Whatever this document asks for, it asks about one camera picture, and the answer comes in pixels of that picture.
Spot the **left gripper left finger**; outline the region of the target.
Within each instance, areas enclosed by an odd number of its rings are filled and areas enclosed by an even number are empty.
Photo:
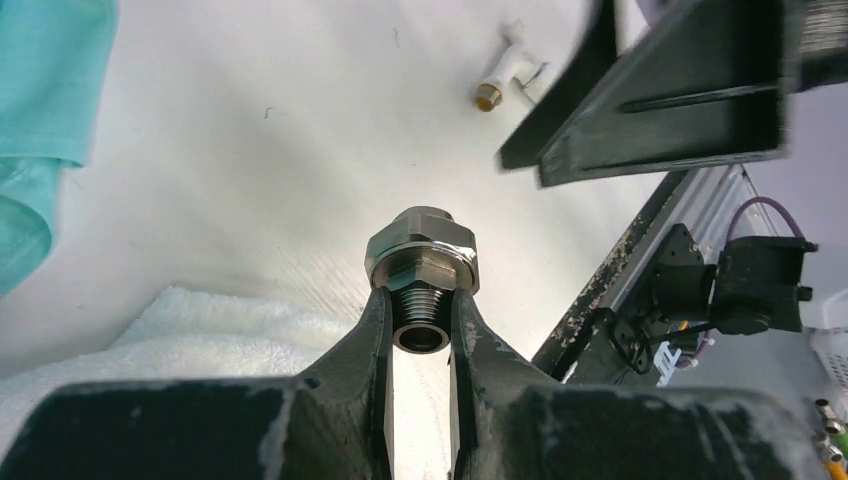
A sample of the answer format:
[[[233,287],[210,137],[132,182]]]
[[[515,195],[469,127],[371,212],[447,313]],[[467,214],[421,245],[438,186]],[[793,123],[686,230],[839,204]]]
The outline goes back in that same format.
[[[295,376],[80,383],[29,415],[5,479],[389,479],[391,300]]]

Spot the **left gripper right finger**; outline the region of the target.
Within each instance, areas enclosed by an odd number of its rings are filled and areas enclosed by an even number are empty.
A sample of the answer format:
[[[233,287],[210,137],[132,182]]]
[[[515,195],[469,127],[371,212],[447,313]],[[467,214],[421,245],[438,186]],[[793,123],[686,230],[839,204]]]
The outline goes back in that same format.
[[[568,386],[451,308],[456,479],[824,479],[810,431],[738,389]]]

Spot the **silver metal pipe fitting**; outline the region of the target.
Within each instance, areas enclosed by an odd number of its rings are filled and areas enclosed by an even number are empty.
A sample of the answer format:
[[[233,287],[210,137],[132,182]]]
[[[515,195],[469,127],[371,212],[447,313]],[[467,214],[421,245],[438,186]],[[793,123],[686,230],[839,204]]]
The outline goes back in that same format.
[[[431,206],[410,207],[374,234],[364,266],[373,287],[391,292],[393,343],[412,354],[444,349],[453,293],[480,288],[474,232]]]

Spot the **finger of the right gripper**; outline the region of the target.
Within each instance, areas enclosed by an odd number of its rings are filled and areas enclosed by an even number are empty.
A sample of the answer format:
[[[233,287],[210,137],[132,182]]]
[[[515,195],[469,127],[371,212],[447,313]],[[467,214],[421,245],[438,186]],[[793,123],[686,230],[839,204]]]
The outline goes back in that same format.
[[[676,1],[625,52],[591,5],[569,65],[500,147],[544,187],[770,160],[795,87],[791,1]]]

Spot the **white plastic water faucet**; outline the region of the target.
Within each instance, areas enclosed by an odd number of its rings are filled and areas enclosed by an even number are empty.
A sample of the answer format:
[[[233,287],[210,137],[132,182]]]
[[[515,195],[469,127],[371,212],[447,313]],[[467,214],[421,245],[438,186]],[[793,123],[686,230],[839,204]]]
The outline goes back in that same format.
[[[545,74],[550,62],[533,50],[525,32],[525,24],[517,19],[502,30],[507,47],[494,68],[477,85],[474,105],[481,112],[491,112],[512,88],[536,105],[547,89]]]

